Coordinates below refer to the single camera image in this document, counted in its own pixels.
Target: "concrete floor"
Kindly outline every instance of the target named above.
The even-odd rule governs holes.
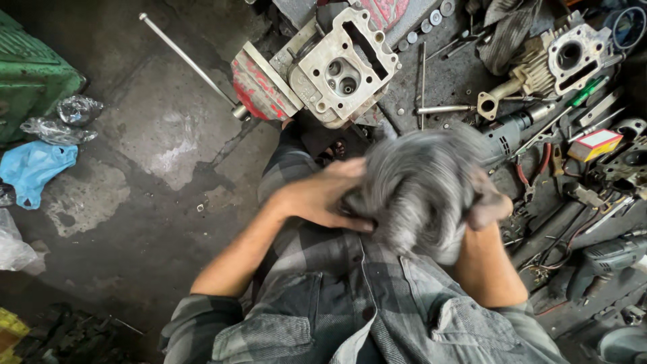
[[[67,300],[145,332],[141,359],[200,269],[257,209],[276,125],[240,123],[150,28],[150,18],[226,93],[229,62],[270,24],[241,0],[3,1],[5,12],[91,80],[106,103],[76,166],[40,209],[10,208],[26,242],[50,251],[39,275],[0,275],[0,304],[25,316]],[[205,206],[202,212],[197,206]]]

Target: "plaid shirt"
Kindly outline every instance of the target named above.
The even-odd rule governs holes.
[[[317,170],[282,140],[260,202]],[[367,340],[388,363],[566,362],[528,302],[485,309],[429,257],[345,229],[289,220],[252,288],[244,319],[235,299],[183,299],[162,331],[165,363],[355,363]]]

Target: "green metal cabinet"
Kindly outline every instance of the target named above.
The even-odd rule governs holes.
[[[23,121],[56,112],[59,100],[86,83],[83,74],[0,11],[0,144],[23,138]]]

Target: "plastic bag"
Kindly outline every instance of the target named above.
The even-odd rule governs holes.
[[[16,203],[27,210],[40,206],[40,194],[52,177],[76,164],[78,147],[56,146],[43,141],[23,144],[5,152],[0,178],[14,186]]]
[[[19,271],[37,257],[23,241],[9,210],[0,209],[0,270]]]
[[[99,101],[83,95],[74,95],[61,100],[56,106],[56,111],[64,123],[86,126],[101,114],[103,108],[103,103]]]
[[[67,126],[58,119],[31,117],[20,128],[25,133],[36,134],[40,139],[54,145],[76,145],[96,138],[96,131],[81,130]]]

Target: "small box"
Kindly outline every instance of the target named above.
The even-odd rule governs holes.
[[[579,161],[587,162],[598,155],[614,150],[621,139],[622,135],[618,133],[607,129],[598,130],[576,139],[568,149],[568,155]]]

